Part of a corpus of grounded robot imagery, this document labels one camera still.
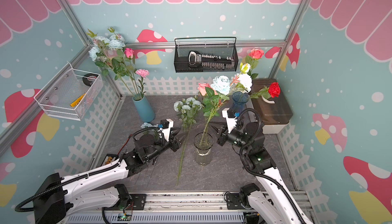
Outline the yellow tool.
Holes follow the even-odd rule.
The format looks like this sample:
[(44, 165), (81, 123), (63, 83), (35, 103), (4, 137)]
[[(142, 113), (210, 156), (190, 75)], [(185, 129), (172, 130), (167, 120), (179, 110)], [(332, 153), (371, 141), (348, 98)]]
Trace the yellow tool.
[(73, 102), (70, 104), (70, 106), (71, 106), (72, 108), (76, 107), (76, 106), (81, 102), (81, 100), (84, 98), (85, 95), (86, 95), (86, 93), (84, 93), (84, 94), (82, 94), (81, 96), (79, 96), (75, 101), (73, 101)]

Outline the coral pink rose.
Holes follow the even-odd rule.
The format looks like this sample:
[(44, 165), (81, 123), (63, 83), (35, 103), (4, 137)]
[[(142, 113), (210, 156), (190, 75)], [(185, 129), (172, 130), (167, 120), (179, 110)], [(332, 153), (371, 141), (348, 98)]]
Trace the coral pink rose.
[(246, 62), (245, 71), (252, 79), (255, 79), (258, 76), (257, 73), (254, 73), (254, 70), (257, 68), (259, 61), (263, 56), (264, 56), (263, 50), (252, 49), (245, 58), (245, 62)]

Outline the brown lid storage box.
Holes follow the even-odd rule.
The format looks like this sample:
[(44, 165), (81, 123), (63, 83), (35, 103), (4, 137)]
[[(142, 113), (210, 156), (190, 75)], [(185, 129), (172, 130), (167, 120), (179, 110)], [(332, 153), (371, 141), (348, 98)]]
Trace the brown lid storage box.
[(265, 99), (261, 96), (257, 99), (251, 99), (250, 102), (264, 123), (264, 134), (279, 134), (293, 117), (293, 112), (282, 88), (278, 97)]

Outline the bit set tool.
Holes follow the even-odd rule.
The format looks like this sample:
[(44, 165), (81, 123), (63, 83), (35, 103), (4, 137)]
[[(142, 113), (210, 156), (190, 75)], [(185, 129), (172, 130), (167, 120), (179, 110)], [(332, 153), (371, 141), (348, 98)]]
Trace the bit set tool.
[(221, 56), (200, 54), (191, 51), (188, 55), (188, 66), (197, 69), (226, 70), (234, 68), (235, 60), (231, 57), (223, 59)]

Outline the pale blue flower stem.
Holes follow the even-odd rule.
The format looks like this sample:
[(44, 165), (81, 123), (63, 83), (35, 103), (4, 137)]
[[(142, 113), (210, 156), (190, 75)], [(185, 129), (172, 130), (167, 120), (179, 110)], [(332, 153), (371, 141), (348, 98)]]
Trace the pale blue flower stem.
[(180, 157), (178, 174), (177, 174), (177, 181), (176, 181), (177, 186), (179, 185), (179, 182), (180, 182), (187, 140), (189, 137), (190, 128), (193, 123), (192, 119), (189, 115), (189, 113), (191, 112), (191, 109), (192, 109), (190, 102), (189, 101), (187, 102), (187, 99), (183, 99), (181, 102), (182, 102), (182, 105), (179, 102), (176, 102), (176, 104), (177, 104), (176, 111), (181, 112), (181, 114), (179, 116), (182, 121), (182, 129), (183, 129), (182, 136), (180, 137), (180, 139), (181, 139), (181, 157)]

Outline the purple glass vase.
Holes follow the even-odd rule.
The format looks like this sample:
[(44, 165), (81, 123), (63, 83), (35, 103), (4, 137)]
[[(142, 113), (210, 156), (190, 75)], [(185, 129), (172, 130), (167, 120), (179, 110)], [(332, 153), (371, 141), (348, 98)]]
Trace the purple glass vase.
[(249, 94), (246, 92), (237, 91), (232, 95), (232, 107), (231, 109), (235, 113), (241, 113), (246, 108), (246, 103), (249, 101)]

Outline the black tape roll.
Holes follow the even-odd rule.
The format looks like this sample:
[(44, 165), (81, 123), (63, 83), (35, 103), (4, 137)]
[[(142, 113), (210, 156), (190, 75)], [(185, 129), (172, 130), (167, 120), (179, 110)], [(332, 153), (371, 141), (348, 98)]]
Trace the black tape roll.
[(84, 85), (91, 87), (97, 78), (98, 76), (96, 74), (89, 73), (82, 77), (82, 81)]

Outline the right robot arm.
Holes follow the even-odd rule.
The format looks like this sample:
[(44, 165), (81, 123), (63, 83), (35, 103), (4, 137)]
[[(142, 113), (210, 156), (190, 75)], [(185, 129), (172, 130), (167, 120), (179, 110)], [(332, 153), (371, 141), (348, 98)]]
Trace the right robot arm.
[(276, 163), (264, 147), (264, 123), (259, 113), (247, 108), (235, 113), (229, 108), (222, 111), (222, 128), (213, 122), (217, 143), (230, 143), (239, 148), (243, 169), (256, 177), (263, 191), (254, 184), (241, 188), (238, 197), (244, 208), (255, 210), (265, 224), (310, 224), (312, 220), (300, 208), (285, 185)]

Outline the teal ceramic vase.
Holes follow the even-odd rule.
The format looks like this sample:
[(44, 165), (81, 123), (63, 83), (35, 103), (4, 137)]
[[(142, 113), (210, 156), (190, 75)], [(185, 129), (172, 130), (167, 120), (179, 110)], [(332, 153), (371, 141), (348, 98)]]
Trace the teal ceramic vase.
[(134, 95), (132, 100), (142, 122), (150, 123), (155, 119), (153, 108), (145, 95)]

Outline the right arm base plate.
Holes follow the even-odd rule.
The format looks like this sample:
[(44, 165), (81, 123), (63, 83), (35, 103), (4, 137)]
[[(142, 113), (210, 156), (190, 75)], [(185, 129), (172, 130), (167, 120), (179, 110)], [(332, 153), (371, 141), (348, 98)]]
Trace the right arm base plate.
[(252, 209), (243, 193), (224, 193), (224, 200), (229, 210)]

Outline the single blue flower stem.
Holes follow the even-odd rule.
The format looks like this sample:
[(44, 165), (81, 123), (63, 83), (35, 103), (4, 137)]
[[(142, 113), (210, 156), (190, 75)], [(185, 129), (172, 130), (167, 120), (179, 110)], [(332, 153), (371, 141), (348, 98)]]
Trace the single blue flower stem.
[(142, 129), (145, 129), (145, 128), (153, 127), (153, 125), (150, 124), (150, 123), (143, 123), (140, 127), (141, 127)]

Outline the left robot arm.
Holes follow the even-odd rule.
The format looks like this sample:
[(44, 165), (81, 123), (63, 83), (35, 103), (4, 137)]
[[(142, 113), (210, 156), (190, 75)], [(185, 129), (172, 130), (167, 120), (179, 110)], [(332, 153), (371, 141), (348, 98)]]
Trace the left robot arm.
[(108, 189), (100, 188), (108, 183), (129, 178), (146, 169), (166, 150), (176, 152), (179, 127), (148, 127), (134, 133), (135, 148), (122, 153), (116, 160), (75, 175), (48, 176), (38, 191), (22, 201), (16, 212), (33, 212), (37, 224), (57, 224), (64, 218), (95, 208), (123, 208), (132, 204), (127, 188), (117, 184)]

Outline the pink roses stem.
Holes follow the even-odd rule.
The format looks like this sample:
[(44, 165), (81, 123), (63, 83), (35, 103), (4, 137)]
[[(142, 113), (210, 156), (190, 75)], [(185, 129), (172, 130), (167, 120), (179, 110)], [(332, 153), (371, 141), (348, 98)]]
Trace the pink roses stem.
[(209, 83), (199, 83), (198, 90), (202, 96), (206, 96), (207, 94), (206, 87), (212, 89), (215, 95), (217, 94), (217, 92), (211, 87)]

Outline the clear glass vase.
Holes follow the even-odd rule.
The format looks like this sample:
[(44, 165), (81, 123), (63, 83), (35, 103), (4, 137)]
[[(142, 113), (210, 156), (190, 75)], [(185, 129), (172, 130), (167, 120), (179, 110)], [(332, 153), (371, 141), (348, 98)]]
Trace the clear glass vase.
[(213, 138), (210, 134), (198, 133), (194, 138), (195, 161), (206, 166), (212, 161)]

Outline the flowers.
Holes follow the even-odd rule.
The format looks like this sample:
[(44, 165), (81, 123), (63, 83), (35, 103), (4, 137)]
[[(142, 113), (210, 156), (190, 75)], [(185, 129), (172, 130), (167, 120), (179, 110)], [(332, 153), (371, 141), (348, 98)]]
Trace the flowers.
[(245, 71), (245, 64), (240, 65), (240, 72), (232, 78), (227, 76), (217, 76), (212, 80), (211, 87), (217, 92), (206, 87), (207, 94), (202, 96), (203, 115), (205, 117), (206, 125), (203, 133), (208, 133), (208, 123), (218, 116), (220, 108), (230, 100), (230, 96), (235, 92), (249, 93), (252, 87), (252, 78)]

